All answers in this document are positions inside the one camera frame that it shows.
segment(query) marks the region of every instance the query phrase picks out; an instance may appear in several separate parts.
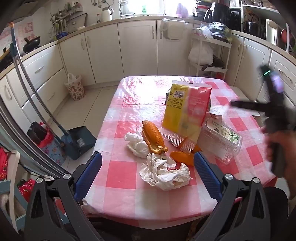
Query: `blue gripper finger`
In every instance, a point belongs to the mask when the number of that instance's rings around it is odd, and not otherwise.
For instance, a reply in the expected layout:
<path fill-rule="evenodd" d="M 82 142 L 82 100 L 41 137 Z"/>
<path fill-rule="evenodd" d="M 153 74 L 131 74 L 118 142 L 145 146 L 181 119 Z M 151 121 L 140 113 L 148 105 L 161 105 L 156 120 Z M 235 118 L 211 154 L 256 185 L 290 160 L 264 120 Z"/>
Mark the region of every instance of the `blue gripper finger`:
<path fill-rule="evenodd" d="M 194 155 L 194 166 L 211 198 L 219 202 L 222 198 L 221 182 L 200 152 L 196 152 Z"/>
<path fill-rule="evenodd" d="M 74 198 L 76 201 L 85 198 L 101 166 L 102 155 L 100 152 L 97 152 L 76 182 L 74 193 Z"/>

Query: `white kettle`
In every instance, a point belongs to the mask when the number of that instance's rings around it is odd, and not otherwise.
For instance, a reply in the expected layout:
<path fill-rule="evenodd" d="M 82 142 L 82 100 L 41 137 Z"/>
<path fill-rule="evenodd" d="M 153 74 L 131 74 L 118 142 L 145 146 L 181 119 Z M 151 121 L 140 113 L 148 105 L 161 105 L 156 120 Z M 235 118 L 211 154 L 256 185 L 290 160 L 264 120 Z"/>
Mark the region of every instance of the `white kettle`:
<path fill-rule="evenodd" d="M 112 14 L 114 13 L 114 10 L 113 8 L 111 8 L 110 6 L 108 7 L 104 7 L 102 9 L 102 20 L 103 22 L 106 22 L 106 21 L 111 21 L 112 20 Z"/>

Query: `barcode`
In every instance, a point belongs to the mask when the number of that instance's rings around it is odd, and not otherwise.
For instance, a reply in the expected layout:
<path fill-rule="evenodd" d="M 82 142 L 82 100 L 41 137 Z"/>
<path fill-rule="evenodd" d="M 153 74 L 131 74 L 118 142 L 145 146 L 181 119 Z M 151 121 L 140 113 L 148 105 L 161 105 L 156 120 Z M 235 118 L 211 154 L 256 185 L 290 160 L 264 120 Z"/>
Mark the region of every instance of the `barcode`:
<path fill-rule="evenodd" d="M 175 91 L 174 97 L 183 98 L 184 94 L 185 94 L 185 91 Z"/>

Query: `pink checkered tablecloth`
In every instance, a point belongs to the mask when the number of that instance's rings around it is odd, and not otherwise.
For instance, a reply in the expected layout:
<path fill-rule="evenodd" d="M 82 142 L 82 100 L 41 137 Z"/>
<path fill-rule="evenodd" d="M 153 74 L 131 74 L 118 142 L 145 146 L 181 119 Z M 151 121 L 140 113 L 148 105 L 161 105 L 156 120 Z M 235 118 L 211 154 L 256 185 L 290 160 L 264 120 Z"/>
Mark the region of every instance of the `pink checkered tablecloth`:
<path fill-rule="evenodd" d="M 212 105 L 228 105 L 236 94 L 222 80 L 202 77 L 137 76 L 121 80 L 105 116 L 94 150 L 103 156 L 102 167 L 83 205 L 87 214 L 101 215 L 122 223 L 151 229 L 174 226 L 212 212 L 216 200 L 211 199 L 197 171 L 189 167 L 189 185 L 162 191 L 145 183 L 139 169 L 144 159 L 127 149 L 124 135 L 141 131 L 143 120 L 161 126 L 165 112 L 165 94 L 173 80 L 201 82 L 212 86 Z M 263 184 L 274 175 L 265 160 L 263 134 L 246 110 L 226 108 L 223 122 L 243 136 L 238 156 L 224 165 L 207 156 L 223 173 L 237 179 L 260 178 Z M 166 143 L 169 152 L 175 147 Z"/>

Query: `white tissue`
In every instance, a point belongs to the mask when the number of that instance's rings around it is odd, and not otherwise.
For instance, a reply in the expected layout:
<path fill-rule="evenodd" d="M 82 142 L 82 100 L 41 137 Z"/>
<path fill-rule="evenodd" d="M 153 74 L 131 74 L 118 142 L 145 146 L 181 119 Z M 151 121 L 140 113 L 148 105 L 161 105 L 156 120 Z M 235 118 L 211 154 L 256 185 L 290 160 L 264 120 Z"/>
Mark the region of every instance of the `white tissue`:
<path fill-rule="evenodd" d="M 146 158 L 149 154 L 149 147 L 143 140 L 140 132 L 136 133 L 126 133 L 124 140 L 128 141 L 128 148 L 133 152 L 135 156 Z"/>
<path fill-rule="evenodd" d="M 142 180 L 151 186 L 167 191 L 187 185 L 191 179 L 189 168 L 181 163 L 179 170 L 174 170 L 176 162 L 171 158 L 152 153 L 147 156 L 146 164 L 140 168 Z"/>

